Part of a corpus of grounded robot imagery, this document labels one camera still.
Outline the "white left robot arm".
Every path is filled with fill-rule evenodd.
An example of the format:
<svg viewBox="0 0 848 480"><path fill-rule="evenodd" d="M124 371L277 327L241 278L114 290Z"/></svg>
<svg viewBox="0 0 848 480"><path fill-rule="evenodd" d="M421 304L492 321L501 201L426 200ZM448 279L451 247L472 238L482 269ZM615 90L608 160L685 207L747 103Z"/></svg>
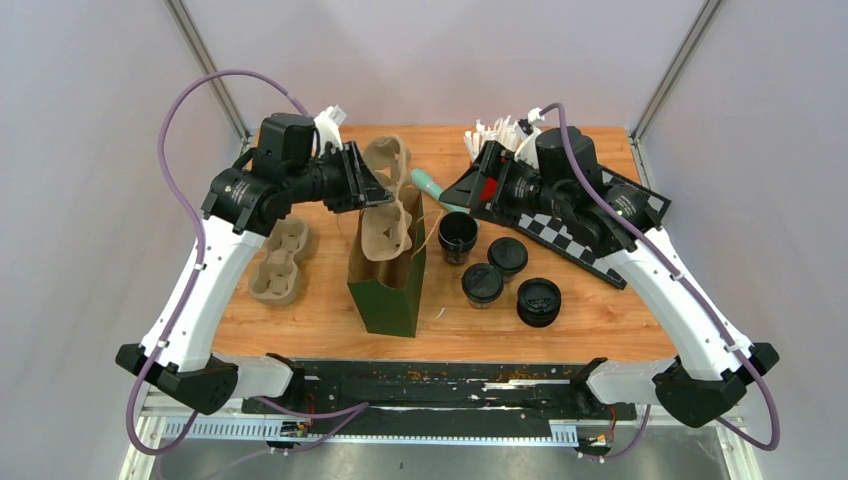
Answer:
<svg viewBox="0 0 848 480"><path fill-rule="evenodd" d="M342 141L345 117L333 106L314 118L274 113L262 121L257 145L211 181L199 251L142 341L119 348L120 367L203 415L232 398L265 396L283 413L304 405L307 389L290 361L217 356L212 343L243 272L294 205L321 202L345 213L394 200L357 144Z"/></svg>

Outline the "green paper bag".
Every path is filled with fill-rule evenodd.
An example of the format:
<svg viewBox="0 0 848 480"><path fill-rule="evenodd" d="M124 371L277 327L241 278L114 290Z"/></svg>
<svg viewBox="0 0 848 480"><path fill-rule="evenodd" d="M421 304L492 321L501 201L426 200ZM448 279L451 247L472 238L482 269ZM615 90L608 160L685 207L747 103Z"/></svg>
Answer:
<svg viewBox="0 0 848 480"><path fill-rule="evenodd" d="M361 211L348 260L347 286L368 333L413 338L427 261L429 233L424 218L428 212L416 187L403 188L400 200L411 215L406 234L412 246L391 260L369 260L365 247L374 237L366 234L365 215L373 210Z"/></svg>

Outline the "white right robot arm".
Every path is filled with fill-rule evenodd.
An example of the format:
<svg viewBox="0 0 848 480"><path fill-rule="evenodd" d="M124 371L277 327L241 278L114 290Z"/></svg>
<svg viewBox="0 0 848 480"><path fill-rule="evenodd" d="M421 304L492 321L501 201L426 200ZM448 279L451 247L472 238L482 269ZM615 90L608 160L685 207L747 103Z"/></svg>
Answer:
<svg viewBox="0 0 848 480"><path fill-rule="evenodd" d="M609 182L593 141L575 127L536 132L517 150L483 142L439 199L504 227L566 233L606 262L665 331L676 350L669 359L591 363L570 392L584 417L610 404L639 403L698 428L721 420L778 362L771 344L749 340L689 276L649 192Z"/></svg>

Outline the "stack of black cups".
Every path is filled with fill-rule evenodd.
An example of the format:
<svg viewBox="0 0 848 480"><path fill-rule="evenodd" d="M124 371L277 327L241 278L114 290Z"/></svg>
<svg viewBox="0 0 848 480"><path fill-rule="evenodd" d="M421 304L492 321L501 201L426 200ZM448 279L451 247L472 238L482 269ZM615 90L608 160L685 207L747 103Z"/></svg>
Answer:
<svg viewBox="0 0 848 480"><path fill-rule="evenodd" d="M478 238L479 227L475 219L464 212L450 212L438 225L438 242L443 259L450 265L463 265L468 261Z"/></svg>

